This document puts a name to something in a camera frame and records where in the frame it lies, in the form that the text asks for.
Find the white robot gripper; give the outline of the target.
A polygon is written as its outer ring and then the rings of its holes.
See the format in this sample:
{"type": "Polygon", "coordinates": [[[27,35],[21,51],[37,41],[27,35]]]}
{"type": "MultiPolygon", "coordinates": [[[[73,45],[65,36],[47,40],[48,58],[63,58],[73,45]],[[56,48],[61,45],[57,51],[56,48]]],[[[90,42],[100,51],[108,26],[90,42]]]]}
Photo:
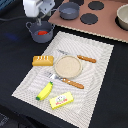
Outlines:
{"type": "MultiPolygon", "coordinates": [[[[23,0],[24,11],[27,17],[36,18],[39,13],[47,15],[55,6],[54,0],[23,0]]],[[[37,26],[41,27],[41,18],[36,19],[37,26]]]]}

